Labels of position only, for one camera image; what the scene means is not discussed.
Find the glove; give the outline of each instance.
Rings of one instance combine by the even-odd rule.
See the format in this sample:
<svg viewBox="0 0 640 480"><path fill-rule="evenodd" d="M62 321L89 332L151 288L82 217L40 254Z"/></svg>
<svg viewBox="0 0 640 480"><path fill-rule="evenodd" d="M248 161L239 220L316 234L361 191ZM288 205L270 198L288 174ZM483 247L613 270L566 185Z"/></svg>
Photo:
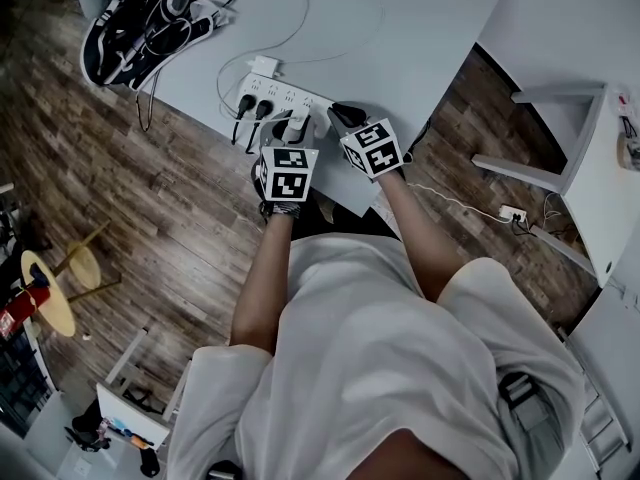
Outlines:
<svg viewBox="0 0 640 480"><path fill-rule="evenodd" d="M253 182L253 187L256 189L258 196L262 199L260 206L258 206L258 211L265 222L268 222L269 217L274 213L290 215L294 219L300 217L299 203L292 203L289 201L267 201L265 199L262 183L260 182L260 159L258 159L251 168L251 181Z"/></svg>

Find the white t-shirt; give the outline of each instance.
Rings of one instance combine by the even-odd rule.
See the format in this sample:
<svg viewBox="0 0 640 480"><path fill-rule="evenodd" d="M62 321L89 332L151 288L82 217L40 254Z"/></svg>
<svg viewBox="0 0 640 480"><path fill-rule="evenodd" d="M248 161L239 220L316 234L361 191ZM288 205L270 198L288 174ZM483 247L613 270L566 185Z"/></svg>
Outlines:
<svg viewBox="0 0 640 480"><path fill-rule="evenodd" d="M346 478L406 428L473 480L513 479L496 371L527 361L575 395L575 363L495 261L467 264L434 304L401 242L298 240L275 356L246 345L194 354L168 478L199 480L225 459L248 480Z"/></svg>

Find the wall outlet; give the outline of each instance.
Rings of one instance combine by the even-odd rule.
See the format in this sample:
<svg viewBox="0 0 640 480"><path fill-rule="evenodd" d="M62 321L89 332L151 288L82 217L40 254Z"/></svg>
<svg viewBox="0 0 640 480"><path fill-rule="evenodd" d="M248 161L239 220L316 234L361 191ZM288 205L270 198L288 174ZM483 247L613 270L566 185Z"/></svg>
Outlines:
<svg viewBox="0 0 640 480"><path fill-rule="evenodd" d="M506 220L513 220L513 217L515 217L516 215L518 215L520 217L520 219L518 220L518 222L524 222L525 219L527 218L527 212L525 212L524 210L521 210L520 208L514 208L513 206L507 206L506 204L503 204L500 207L500 218L501 219L506 219Z"/></svg>

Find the white plug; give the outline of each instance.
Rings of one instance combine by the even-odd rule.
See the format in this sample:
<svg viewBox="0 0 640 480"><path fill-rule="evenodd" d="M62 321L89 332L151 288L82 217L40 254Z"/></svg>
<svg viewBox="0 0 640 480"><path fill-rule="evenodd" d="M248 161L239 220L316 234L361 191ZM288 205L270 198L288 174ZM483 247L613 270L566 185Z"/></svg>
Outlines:
<svg viewBox="0 0 640 480"><path fill-rule="evenodd" d="M294 130L302 130L305 119L309 116L309 107L305 105L297 105L291 112L289 126Z"/></svg>
<svg viewBox="0 0 640 480"><path fill-rule="evenodd" d="M500 207L499 215L501 219L505 219L509 221L513 221L514 217L517 215L519 217L519 219L517 220L518 222L524 222L527 218L527 212L525 212L524 210L521 210L520 208L507 206L506 204L503 204Z"/></svg>
<svg viewBox="0 0 640 480"><path fill-rule="evenodd" d="M267 78L273 78L278 74L276 73L276 69L278 69L280 61L278 59L272 59L271 57L258 55L255 59L247 61L247 64L251 66L252 73L266 76Z"/></svg>

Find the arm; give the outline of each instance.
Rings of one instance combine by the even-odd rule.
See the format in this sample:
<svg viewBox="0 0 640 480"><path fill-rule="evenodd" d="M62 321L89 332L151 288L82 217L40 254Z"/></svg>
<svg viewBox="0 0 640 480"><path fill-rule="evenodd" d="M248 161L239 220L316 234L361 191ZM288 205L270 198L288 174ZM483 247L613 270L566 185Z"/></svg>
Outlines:
<svg viewBox="0 0 640 480"><path fill-rule="evenodd" d="M455 244L422 209L400 174L385 173L378 182L398 222L418 284L427 300L435 302L464 261Z"/></svg>
<svg viewBox="0 0 640 480"><path fill-rule="evenodd" d="M287 304L293 217L274 214L262 236L236 303L229 345L252 345L275 353L278 322Z"/></svg>

